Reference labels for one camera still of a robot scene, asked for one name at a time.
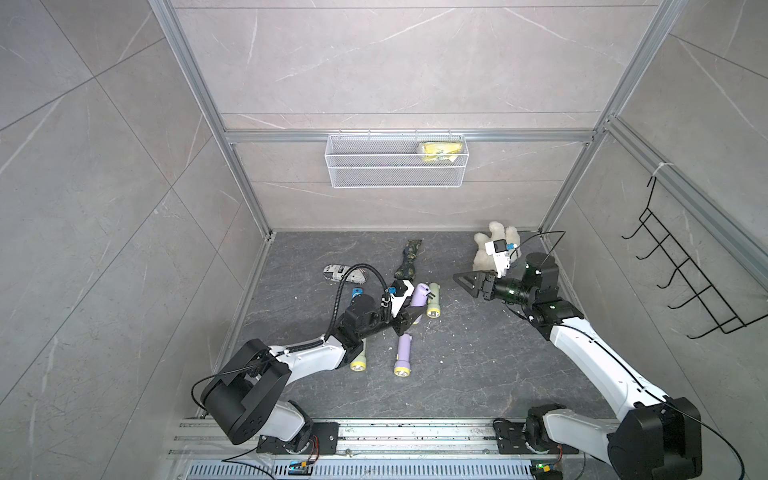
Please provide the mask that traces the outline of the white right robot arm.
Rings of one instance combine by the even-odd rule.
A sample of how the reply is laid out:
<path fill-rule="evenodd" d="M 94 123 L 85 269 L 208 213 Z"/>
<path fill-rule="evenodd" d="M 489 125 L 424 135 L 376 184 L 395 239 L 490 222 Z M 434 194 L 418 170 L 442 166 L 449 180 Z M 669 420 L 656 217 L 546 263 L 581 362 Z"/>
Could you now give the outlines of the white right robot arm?
<path fill-rule="evenodd" d="M 684 397 L 671 398 L 628 365 L 559 295 L 555 260 L 533 252 L 521 278 L 493 271 L 457 273 L 474 298 L 521 308 L 521 318 L 566 354 L 611 407 L 611 419 L 580 415 L 557 403 L 532 407 L 523 435 L 527 448 L 546 454 L 570 446 L 610 465 L 621 479 L 693 479 L 703 472 L 701 416 Z"/>

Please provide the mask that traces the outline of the purple flashlight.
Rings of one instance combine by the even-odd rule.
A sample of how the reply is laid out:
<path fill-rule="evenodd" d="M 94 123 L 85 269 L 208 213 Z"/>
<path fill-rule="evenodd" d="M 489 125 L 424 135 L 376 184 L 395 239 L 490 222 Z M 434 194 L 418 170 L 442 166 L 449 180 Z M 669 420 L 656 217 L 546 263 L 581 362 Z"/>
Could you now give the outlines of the purple flashlight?
<path fill-rule="evenodd" d="M 428 311 L 428 304 L 431 296 L 431 290 L 428 284 L 419 283 L 410 298 L 410 304 L 407 312 L 410 314 L 412 324 L 418 324 L 422 317 Z"/>
<path fill-rule="evenodd" d="M 411 374 L 411 344 L 412 336 L 408 333 L 404 333 L 398 339 L 398 348 L 394 365 L 394 374 L 398 377 L 405 378 Z"/>

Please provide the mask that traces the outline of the green flashlight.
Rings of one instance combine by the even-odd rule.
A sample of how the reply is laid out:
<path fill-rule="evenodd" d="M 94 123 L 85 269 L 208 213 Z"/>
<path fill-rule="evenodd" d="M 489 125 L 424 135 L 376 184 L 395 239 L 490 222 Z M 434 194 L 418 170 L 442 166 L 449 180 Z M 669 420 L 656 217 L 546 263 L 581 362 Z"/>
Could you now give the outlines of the green flashlight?
<path fill-rule="evenodd" d="M 436 282 L 431 282 L 428 288 L 429 295 L 426 315 L 431 319 L 439 318 L 441 316 L 440 285 Z"/>
<path fill-rule="evenodd" d="M 350 367 L 350 369 L 353 372 L 363 372 L 363 371 L 366 370 L 366 368 L 367 368 L 366 341 L 363 341 L 363 343 L 362 343 L 362 350 L 351 361 L 349 367 Z"/>

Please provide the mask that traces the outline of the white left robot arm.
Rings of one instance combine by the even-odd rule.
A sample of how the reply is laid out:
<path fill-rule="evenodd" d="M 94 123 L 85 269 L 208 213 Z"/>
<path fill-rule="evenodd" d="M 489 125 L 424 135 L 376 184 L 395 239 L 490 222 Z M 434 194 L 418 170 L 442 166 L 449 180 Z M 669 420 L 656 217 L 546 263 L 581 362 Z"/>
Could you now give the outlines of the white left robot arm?
<path fill-rule="evenodd" d="M 373 274 L 381 292 L 376 297 L 358 294 L 341 310 L 344 285 L 358 270 Z M 192 400 L 212 416 L 234 445 L 264 436 L 302 451 L 313 440 L 313 420 L 297 403 L 280 400 L 285 387 L 351 364 L 362 354 L 364 340 L 383 330 L 390 328 L 404 336 L 426 314 L 430 296 L 426 284 L 410 279 L 388 283 L 371 265 L 355 264 L 339 281 L 331 320 L 323 335 L 286 346 L 249 340 L 219 372 L 193 385 L 204 388 L 199 394 L 193 392 Z"/>

